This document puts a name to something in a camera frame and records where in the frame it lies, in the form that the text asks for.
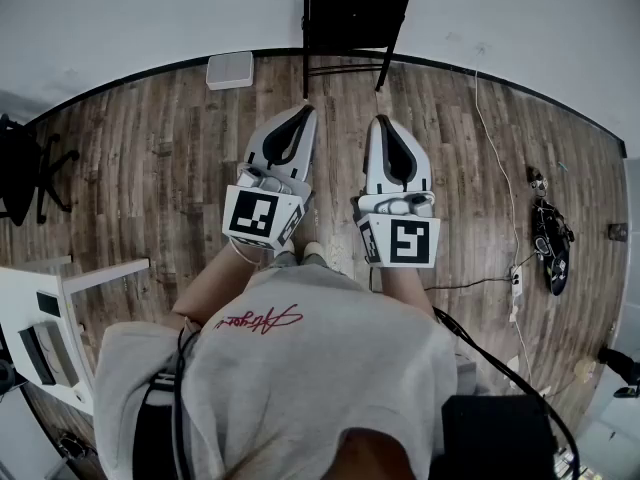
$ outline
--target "baseboard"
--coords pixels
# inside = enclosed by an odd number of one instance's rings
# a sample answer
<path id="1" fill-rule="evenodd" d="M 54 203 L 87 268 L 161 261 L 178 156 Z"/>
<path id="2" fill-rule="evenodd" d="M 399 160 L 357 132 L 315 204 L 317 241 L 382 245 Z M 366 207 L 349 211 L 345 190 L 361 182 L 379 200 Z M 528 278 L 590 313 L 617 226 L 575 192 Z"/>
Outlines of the baseboard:
<path id="1" fill-rule="evenodd" d="M 265 50 L 253 50 L 253 55 L 255 57 L 276 57 L 276 56 L 284 56 L 284 55 L 302 55 L 302 48 L 269 48 L 269 49 L 265 49 Z M 350 50 L 349 52 L 340 52 L 340 51 L 335 51 L 335 52 L 324 52 L 323 55 L 348 55 L 350 57 L 365 57 L 365 58 L 374 58 L 374 59 L 382 59 L 384 58 L 384 52 L 377 52 L 377 51 L 369 51 L 369 50 Z M 392 60 L 395 62 L 405 62 L 407 64 L 417 64 L 419 66 L 427 66 L 427 67 L 431 67 L 431 68 L 438 68 L 438 69 L 445 69 L 447 71 L 453 71 L 455 73 L 462 73 L 465 75 L 474 75 L 475 74 L 475 70 L 473 69 L 468 69 L 468 68 L 463 68 L 460 66 L 455 66 L 453 64 L 448 64 L 446 62 L 439 62 L 439 61 L 435 61 L 435 60 L 429 60 L 429 59 L 424 59 L 422 57 L 413 57 L 411 55 L 400 55 L 400 54 L 394 54 L 392 57 Z M 134 73 L 133 75 L 129 75 L 126 76 L 124 78 L 119 78 L 117 80 L 113 80 L 112 82 L 108 82 L 106 84 L 103 84 L 99 87 L 96 87 L 94 89 L 91 89 L 87 92 L 84 92 L 82 94 L 79 94 L 78 96 L 74 96 L 73 98 L 60 103 L 59 105 L 56 105 L 55 107 L 53 107 L 51 110 L 47 110 L 44 114 L 39 115 L 38 117 L 36 117 L 35 119 L 32 119 L 31 121 L 29 121 L 29 123 L 27 123 L 27 126 L 34 126 L 37 123 L 39 123 L 40 121 L 43 121 L 44 119 L 47 119 L 48 117 L 50 117 L 51 115 L 55 114 L 56 112 L 61 111 L 62 109 L 73 105 L 75 103 L 78 103 L 79 101 L 82 101 L 85 98 L 89 98 L 91 96 L 94 96 L 96 94 L 99 94 L 103 91 L 106 91 L 108 89 L 113 89 L 114 87 L 118 87 L 120 85 L 123 84 L 127 84 L 127 83 L 131 83 L 131 82 L 135 82 L 136 80 L 140 80 L 142 78 L 146 78 L 148 76 L 153 76 L 153 75 L 158 75 L 160 73 L 166 73 L 167 71 L 173 71 L 176 69 L 183 69 L 183 68 L 189 68 L 189 67 L 193 67 L 193 66 L 201 66 L 203 64 L 206 64 L 209 61 L 209 56 L 206 57 L 196 57 L 195 59 L 189 59 L 189 60 L 184 60 L 184 61 L 180 61 L 180 62 L 173 62 L 171 64 L 166 64 L 164 66 L 158 66 L 155 68 L 151 68 L 151 69 L 147 69 L 145 71 L 140 71 L 139 73 Z M 529 94 L 530 96 L 535 96 L 536 98 L 539 98 L 543 101 L 546 101 L 547 103 L 551 103 L 552 105 L 555 105 L 556 107 L 560 107 L 563 110 L 566 110 L 567 112 L 570 112 L 571 114 L 578 116 L 581 119 L 584 119 L 585 121 L 587 121 L 589 124 L 595 126 L 596 128 L 598 128 L 599 130 L 602 130 L 603 132 L 609 134 L 611 137 L 613 137 L 617 142 L 618 142 L 618 147 L 620 148 L 620 155 L 622 156 L 622 158 L 627 158 L 627 148 L 625 146 L 624 141 L 618 137 L 615 133 L 611 132 L 610 130 L 608 130 L 607 128 L 605 128 L 604 126 L 602 126 L 601 124 L 597 123 L 596 121 L 594 121 L 593 119 L 590 119 L 589 117 L 585 116 L 584 114 L 578 112 L 577 110 L 574 110 L 573 108 L 565 105 L 564 103 L 560 103 L 559 101 L 546 96 L 545 94 L 539 93 L 537 91 L 534 91 L 532 89 L 529 89 L 528 87 L 525 87 L 523 85 L 520 84 L 516 84 L 514 82 L 510 82 L 509 80 L 505 80 L 504 78 L 499 78 L 497 76 L 493 76 L 490 75 L 488 73 L 483 73 L 481 71 L 478 71 L 478 78 L 481 78 L 483 80 L 488 80 L 491 82 L 496 82 L 499 83 L 501 85 L 505 85 L 507 87 L 510 87 L 511 89 L 515 89 L 521 92 L 524 92 L 526 94 Z"/>

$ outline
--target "folding chair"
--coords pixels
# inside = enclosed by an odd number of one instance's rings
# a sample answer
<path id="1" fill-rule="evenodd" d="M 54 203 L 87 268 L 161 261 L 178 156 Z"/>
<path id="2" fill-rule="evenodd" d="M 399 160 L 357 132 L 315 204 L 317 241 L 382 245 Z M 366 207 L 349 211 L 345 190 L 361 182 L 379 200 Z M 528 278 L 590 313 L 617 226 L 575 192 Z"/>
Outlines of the folding chair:
<path id="1" fill-rule="evenodd" d="M 409 0 L 304 0 L 303 97 L 309 77 L 380 70 L 376 91 L 384 84 Z M 387 48 L 382 64 L 309 67 L 314 53 L 344 54 L 357 48 Z"/>

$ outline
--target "black strap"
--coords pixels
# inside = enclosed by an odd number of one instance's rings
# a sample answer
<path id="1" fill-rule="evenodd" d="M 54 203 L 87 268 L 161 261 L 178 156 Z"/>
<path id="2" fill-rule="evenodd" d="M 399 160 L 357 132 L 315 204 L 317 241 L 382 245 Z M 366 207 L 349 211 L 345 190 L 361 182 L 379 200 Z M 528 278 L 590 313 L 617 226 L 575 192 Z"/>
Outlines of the black strap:
<path id="1" fill-rule="evenodd" d="M 173 392 L 173 375 L 156 373 L 142 399 L 133 442 L 133 479 L 178 480 L 171 434 L 173 406 L 148 404 L 152 391 Z"/>

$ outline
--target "power strip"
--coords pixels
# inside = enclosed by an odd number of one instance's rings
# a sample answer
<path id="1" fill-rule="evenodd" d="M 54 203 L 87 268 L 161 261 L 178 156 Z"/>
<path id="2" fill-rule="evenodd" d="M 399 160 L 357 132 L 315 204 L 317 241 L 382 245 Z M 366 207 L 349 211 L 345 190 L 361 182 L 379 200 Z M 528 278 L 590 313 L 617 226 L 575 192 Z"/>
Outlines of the power strip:
<path id="1" fill-rule="evenodd" d="M 522 265 L 517 268 L 511 269 L 511 314 L 509 315 L 509 322 L 514 323 L 516 321 L 516 315 L 518 310 L 522 306 Z"/>

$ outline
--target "table leg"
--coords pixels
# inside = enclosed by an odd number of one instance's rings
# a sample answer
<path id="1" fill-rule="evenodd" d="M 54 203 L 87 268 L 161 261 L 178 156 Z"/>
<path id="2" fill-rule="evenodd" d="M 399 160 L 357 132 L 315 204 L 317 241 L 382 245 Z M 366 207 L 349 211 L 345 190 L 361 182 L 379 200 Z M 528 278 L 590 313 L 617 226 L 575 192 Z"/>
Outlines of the table leg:
<path id="1" fill-rule="evenodd" d="M 120 265 L 101 268 L 99 270 L 94 270 L 93 272 L 87 272 L 86 274 L 80 274 L 63 279 L 62 288 L 64 289 L 65 295 L 69 295 L 147 268 L 149 268 L 148 258 L 129 261 L 127 263 L 121 263 Z"/>
<path id="2" fill-rule="evenodd" d="M 19 263 L 18 265 L 11 265 L 10 268 L 17 270 L 28 270 L 30 272 L 37 272 L 45 268 L 61 267 L 62 265 L 68 265 L 73 261 L 71 256 L 60 256 L 59 258 L 50 258 L 48 260 L 27 261 L 26 263 Z"/>

